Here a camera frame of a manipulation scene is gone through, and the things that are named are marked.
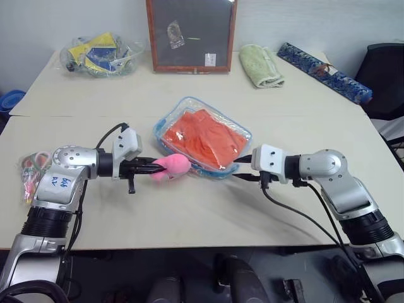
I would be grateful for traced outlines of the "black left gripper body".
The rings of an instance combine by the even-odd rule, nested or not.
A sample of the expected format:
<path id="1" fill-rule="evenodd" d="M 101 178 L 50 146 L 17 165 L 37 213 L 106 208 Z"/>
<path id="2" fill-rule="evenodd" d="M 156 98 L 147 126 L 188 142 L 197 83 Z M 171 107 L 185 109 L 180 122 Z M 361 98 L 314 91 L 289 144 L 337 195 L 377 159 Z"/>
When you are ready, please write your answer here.
<path id="1" fill-rule="evenodd" d="M 122 180 L 127 180 L 128 182 L 128 193 L 135 194 L 134 185 L 134 175 L 138 173 L 142 162 L 135 158 L 134 160 L 128 161 L 124 160 L 119 166 L 119 178 Z"/>

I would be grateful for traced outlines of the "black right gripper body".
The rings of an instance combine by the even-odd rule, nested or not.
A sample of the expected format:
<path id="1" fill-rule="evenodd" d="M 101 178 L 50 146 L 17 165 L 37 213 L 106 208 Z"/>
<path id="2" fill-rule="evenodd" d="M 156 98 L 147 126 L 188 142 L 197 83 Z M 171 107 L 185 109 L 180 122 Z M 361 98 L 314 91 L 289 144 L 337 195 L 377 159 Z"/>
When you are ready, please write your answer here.
<path id="1" fill-rule="evenodd" d="M 261 189 L 269 189 L 269 184 L 273 181 L 278 182 L 278 176 L 265 171 L 259 172 L 259 184 Z"/>

